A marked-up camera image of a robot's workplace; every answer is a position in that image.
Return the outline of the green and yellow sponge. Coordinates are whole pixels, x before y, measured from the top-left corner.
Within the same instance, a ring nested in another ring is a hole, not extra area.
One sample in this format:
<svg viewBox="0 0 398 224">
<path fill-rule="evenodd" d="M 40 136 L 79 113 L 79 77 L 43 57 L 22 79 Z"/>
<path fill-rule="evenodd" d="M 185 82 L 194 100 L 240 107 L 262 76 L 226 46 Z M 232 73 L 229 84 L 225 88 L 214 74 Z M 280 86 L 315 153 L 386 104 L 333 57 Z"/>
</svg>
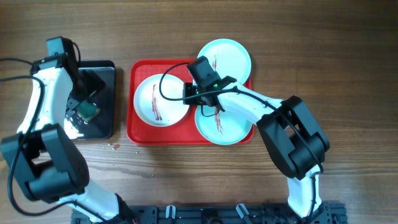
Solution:
<svg viewBox="0 0 398 224">
<path fill-rule="evenodd" d="M 76 111 L 88 123 L 100 112 L 100 109 L 93 103 L 83 101 L 76 107 Z"/>
</svg>

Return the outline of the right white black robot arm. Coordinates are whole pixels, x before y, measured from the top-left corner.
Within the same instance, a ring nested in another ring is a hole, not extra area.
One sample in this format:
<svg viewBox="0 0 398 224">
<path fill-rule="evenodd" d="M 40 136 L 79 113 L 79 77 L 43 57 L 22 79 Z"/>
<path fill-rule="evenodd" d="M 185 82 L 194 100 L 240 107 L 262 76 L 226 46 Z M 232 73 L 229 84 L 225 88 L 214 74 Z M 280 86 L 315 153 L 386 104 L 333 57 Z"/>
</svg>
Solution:
<svg viewBox="0 0 398 224">
<path fill-rule="evenodd" d="M 184 86 L 183 102 L 215 107 L 256 125 L 271 160 L 288 179 L 289 207 L 310 223 L 322 203 L 318 178 L 330 143 L 304 101 L 297 96 L 269 98 L 233 77 L 222 78 L 205 56 L 187 69 L 194 83 Z"/>
</svg>

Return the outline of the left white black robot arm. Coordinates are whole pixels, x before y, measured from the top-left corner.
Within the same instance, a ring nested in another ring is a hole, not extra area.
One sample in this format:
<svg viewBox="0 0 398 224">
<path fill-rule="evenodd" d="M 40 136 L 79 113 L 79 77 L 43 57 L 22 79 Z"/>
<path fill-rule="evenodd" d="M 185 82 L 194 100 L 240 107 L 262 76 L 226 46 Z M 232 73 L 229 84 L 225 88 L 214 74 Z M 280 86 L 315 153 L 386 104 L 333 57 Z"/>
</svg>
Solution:
<svg viewBox="0 0 398 224">
<path fill-rule="evenodd" d="M 48 55 L 30 63 L 32 95 L 13 136 L 1 141 L 8 166 L 7 194 L 18 184 L 30 201 L 68 205 L 87 223 L 137 223 L 138 217 L 116 193 L 90 179 L 77 139 L 107 139 L 113 131 L 116 69 L 112 61 L 84 61 L 72 40 L 46 42 Z"/>
</svg>

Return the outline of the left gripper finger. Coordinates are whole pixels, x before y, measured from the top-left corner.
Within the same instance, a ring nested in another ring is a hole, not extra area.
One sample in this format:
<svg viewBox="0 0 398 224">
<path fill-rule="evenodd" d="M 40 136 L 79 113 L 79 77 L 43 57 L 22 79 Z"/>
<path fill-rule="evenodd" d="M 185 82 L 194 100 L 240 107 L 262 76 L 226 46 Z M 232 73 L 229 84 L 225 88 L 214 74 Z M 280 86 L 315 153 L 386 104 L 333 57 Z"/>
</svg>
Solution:
<svg viewBox="0 0 398 224">
<path fill-rule="evenodd" d="M 74 114 L 78 114 L 76 111 L 76 107 L 83 101 L 78 101 L 73 98 L 69 98 L 67 101 L 67 110 L 66 110 L 66 117 L 71 117 Z"/>
<path fill-rule="evenodd" d="M 82 70 L 81 75 L 86 84 L 85 97 L 94 97 L 106 86 L 105 82 L 93 70 Z"/>
</svg>

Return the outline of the light blue plate bottom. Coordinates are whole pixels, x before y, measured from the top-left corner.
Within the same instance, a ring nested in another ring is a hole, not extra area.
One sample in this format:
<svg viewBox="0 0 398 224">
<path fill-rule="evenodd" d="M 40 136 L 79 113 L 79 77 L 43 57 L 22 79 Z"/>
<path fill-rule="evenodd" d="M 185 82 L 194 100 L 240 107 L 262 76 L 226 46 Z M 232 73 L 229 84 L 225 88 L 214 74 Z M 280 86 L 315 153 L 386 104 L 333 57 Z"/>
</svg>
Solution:
<svg viewBox="0 0 398 224">
<path fill-rule="evenodd" d="M 217 145 L 244 144 L 254 134 L 250 121 L 216 107 L 198 106 L 195 111 L 195 125 L 206 140 Z"/>
</svg>

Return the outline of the white plate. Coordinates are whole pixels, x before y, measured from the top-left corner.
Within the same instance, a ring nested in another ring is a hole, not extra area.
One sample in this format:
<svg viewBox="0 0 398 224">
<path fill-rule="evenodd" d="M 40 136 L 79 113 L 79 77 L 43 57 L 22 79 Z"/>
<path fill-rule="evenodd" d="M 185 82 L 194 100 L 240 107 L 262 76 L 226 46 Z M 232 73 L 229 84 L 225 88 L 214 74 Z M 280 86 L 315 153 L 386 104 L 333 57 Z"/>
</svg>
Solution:
<svg viewBox="0 0 398 224">
<path fill-rule="evenodd" d="M 170 101 L 162 97 L 159 91 L 162 74 L 156 74 L 142 81 L 134 92 L 133 105 L 143 122 L 166 127 L 179 122 L 188 112 L 189 106 L 182 101 Z M 183 81 L 167 74 L 162 80 L 161 90 L 169 98 L 181 98 Z"/>
</svg>

